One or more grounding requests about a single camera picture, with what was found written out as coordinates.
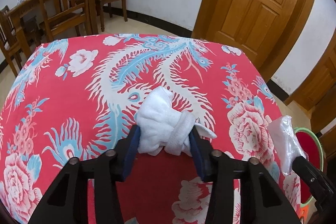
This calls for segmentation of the white cloth towel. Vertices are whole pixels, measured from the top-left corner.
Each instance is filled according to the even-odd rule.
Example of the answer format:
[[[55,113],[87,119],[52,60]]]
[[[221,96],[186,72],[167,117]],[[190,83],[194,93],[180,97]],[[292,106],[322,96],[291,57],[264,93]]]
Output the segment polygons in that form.
[[[217,135],[187,110],[177,111],[172,108],[173,93],[159,86],[144,99],[136,114],[136,124],[140,128],[139,153],[151,156],[162,150],[179,156],[185,153],[191,156],[189,133],[193,127],[199,136],[215,139]]]

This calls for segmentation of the clear plastic bag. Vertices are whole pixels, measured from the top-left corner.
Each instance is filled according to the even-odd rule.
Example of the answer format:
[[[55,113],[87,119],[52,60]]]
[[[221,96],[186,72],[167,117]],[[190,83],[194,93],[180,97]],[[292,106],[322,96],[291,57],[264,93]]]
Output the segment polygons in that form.
[[[274,148],[280,159],[280,169],[284,176],[288,176],[292,164],[297,157],[307,159],[292,127],[291,116],[285,115],[268,125],[268,132],[272,138]]]

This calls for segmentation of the orange plastic stool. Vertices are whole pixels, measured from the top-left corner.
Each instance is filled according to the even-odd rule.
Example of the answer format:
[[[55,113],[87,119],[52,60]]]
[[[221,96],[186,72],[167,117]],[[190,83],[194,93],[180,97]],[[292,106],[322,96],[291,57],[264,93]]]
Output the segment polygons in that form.
[[[308,218],[309,218],[309,204],[307,205],[303,205],[301,204],[300,205],[300,208],[299,208],[299,220],[302,224],[305,224],[307,223],[308,221]]]

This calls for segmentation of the red bin with green rim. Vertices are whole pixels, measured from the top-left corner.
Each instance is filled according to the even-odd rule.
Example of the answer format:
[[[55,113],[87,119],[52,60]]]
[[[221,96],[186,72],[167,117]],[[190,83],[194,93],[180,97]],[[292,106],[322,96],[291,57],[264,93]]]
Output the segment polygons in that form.
[[[301,148],[304,150],[307,160],[320,171],[324,169],[323,149],[315,133],[304,127],[294,128],[294,133],[298,139]],[[310,204],[313,196],[309,187],[300,179],[301,186],[301,205],[300,207]]]

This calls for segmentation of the red floral tablecloth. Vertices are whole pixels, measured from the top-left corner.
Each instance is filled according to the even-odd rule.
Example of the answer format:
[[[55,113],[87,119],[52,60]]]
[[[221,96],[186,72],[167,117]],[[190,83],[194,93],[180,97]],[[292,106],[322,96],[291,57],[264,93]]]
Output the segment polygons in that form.
[[[56,40],[27,60],[1,111],[1,202],[27,223],[72,157],[93,159],[127,136],[142,101],[163,86],[172,106],[216,133],[213,147],[256,157],[299,210],[300,181],[284,176],[267,130],[281,116],[242,51],[197,39],[147,34]]]

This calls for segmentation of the far wooden door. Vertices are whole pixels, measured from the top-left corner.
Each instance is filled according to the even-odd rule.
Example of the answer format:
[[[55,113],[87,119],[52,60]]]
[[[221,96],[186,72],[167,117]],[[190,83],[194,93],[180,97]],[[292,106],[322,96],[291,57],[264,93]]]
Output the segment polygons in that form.
[[[310,124],[315,133],[335,119],[335,35],[316,66],[284,104],[292,101],[311,112]]]

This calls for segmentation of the wooden door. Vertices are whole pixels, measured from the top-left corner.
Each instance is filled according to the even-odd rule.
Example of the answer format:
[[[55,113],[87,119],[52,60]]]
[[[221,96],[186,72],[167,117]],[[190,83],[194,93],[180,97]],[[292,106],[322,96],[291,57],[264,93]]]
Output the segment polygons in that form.
[[[310,124],[315,133],[335,119],[335,35],[316,66],[284,104],[292,101],[311,112]]]
[[[241,49],[269,80],[295,45],[314,0],[202,0],[192,36]]]

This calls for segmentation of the near wooden door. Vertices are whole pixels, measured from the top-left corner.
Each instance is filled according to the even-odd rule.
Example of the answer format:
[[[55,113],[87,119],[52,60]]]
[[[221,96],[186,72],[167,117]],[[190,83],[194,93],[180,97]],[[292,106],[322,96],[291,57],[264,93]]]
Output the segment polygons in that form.
[[[241,49],[269,80],[295,45],[314,0],[202,0],[192,36]]]

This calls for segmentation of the near dark wooden chair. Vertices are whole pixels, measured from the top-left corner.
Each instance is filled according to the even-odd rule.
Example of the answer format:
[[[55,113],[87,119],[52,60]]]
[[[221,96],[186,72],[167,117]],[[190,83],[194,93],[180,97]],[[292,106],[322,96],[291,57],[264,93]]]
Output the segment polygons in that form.
[[[1,51],[13,74],[17,77],[18,71],[16,70],[12,59],[16,61],[20,71],[22,69],[22,59],[19,54],[21,45],[15,37],[15,28],[13,28],[9,17],[7,16],[8,12],[9,8],[7,6],[1,9]]]

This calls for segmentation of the wooden dining table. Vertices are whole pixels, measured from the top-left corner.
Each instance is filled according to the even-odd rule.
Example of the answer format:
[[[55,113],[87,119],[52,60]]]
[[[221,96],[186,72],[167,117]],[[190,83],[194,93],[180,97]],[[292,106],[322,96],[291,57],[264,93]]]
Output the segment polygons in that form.
[[[98,34],[98,27],[95,0],[88,0],[88,7],[91,34],[96,35]],[[8,13],[8,16],[12,20],[15,28],[17,42],[19,43],[19,49],[22,50],[27,59],[31,56],[31,50],[27,42],[25,33],[23,31],[23,24],[21,23],[21,19],[30,11],[34,11],[35,9],[40,9],[39,0],[24,0],[21,4],[16,5]]]

